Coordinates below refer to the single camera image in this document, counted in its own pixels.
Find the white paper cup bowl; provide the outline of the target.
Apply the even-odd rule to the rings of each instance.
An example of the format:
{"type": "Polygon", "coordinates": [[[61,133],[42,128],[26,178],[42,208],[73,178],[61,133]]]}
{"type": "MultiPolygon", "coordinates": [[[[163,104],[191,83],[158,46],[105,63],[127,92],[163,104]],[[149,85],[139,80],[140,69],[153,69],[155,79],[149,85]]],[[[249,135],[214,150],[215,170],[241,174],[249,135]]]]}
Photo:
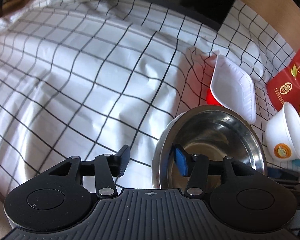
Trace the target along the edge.
{"type": "Polygon", "coordinates": [[[300,160],[300,116],[285,102],[266,124],[265,138],[271,156],[278,161],[300,160]]]}

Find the red quail eggs bag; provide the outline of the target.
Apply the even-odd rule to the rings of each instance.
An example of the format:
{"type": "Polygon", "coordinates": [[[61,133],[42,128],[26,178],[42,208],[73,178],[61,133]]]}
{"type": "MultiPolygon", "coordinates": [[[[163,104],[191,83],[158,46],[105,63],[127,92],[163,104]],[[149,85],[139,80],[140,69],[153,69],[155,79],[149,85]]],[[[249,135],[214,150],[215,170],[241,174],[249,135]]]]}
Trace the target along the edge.
{"type": "Polygon", "coordinates": [[[300,115],[300,49],[290,64],[267,83],[266,89],[277,111],[289,102],[300,115]]]}

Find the white black checkered tablecloth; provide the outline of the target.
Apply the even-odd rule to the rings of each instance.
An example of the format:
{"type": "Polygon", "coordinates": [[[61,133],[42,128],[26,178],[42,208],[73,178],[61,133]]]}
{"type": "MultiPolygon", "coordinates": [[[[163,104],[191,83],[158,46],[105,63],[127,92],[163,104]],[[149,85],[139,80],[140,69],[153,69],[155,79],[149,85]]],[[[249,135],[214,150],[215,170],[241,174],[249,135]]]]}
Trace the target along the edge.
{"type": "Polygon", "coordinates": [[[236,1],[219,31],[140,0],[31,0],[0,19],[0,193],[78,155],[129,145],[118,189],[152,187],[151,162],[166,126],[206,103],[216,56],[256,86],[263,137],[275,114],[266,83],[293,49],[236,1]]]}

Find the red white rectangular tray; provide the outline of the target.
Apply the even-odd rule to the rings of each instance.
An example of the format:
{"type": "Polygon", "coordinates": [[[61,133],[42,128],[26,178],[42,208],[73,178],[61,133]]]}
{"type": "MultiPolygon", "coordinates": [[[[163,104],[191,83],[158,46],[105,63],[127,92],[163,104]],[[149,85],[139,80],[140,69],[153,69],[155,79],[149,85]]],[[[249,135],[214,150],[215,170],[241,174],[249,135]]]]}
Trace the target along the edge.
{"type": "Polygon", "coordinates": [[[251,77],[224,55],[218,55],[206,102],[223,106],[249,124],[256,121],[255,87],[251,77]]]}

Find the stainless steel bowl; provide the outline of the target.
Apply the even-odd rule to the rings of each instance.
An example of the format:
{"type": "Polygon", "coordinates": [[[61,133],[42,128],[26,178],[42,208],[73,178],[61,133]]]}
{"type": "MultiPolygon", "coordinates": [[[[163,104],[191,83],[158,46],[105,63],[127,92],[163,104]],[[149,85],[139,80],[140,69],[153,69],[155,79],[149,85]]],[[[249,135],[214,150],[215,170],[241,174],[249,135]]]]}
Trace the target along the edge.
{"type": "Polygon", "coordinates": [[[156,189],[180,188],[182,177],[174,164],[172,147],[179,144],[189,154],[211,161],[233,157],[267,174],[262,144],[252,127],[235,112],[219,106],[199,106],[179,114],[162,132],[152,160],[152,185],[156,189]]]}

